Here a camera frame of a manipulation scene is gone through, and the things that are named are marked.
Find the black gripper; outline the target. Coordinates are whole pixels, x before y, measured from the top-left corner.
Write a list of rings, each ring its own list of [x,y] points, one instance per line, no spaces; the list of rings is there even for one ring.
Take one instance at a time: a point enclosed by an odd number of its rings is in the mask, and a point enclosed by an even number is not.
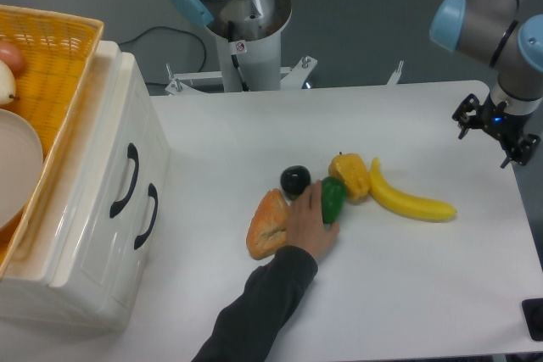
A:
[[[451,118],[460,129],[459,139],[463,139],[470,130],[480,130],[483,121],[484,132],[500,142],[506,155],[500,165],[501,168],[506,168],[511,163],[525,166],[533,158],[540,145],[539,136],[523,133],[523,128],[529,119],[528,115],[513,115],[501,111],[492,102],[490,96],[481,106],[474,94],[467,95]]]

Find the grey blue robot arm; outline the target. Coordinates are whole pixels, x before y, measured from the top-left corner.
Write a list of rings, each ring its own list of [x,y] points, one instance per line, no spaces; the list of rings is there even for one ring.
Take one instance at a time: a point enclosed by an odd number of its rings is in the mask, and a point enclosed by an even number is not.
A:
[[[481,130],[497,140],[504,162],[526,165],[540,137],[523,128],[542,102],[542,17],[516,19],[524,0],[444,0],[429,29],[430,39],[497,71],[484,101],[468,95],[452,119],[464,137]]]

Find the dark grey sleeved forearm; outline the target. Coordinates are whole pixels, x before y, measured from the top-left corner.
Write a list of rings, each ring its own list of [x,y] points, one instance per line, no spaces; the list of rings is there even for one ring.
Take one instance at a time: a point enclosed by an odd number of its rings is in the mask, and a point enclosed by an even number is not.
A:
[[[243,293],[217,316],[195,361],[264,361],[313,282],[318,266],[304,249],[280,248],[255,269]]]

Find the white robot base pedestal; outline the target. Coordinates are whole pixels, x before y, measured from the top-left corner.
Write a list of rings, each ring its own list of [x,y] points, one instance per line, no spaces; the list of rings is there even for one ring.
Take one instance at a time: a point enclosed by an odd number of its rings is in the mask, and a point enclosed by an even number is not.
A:
[[[280,87],[281,33],[291,17],[291,0],[170,1],[215,38],[225,92]]]

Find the person's bare hand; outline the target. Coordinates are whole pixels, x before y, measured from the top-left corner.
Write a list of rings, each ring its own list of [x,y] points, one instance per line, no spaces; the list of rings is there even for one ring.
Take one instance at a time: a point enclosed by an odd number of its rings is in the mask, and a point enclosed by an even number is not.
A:
[[[316,262],[336,243],[339,223],[325,226],[322,220],[322,182],[310,184],[289,206],[286,242],[303,249]]]

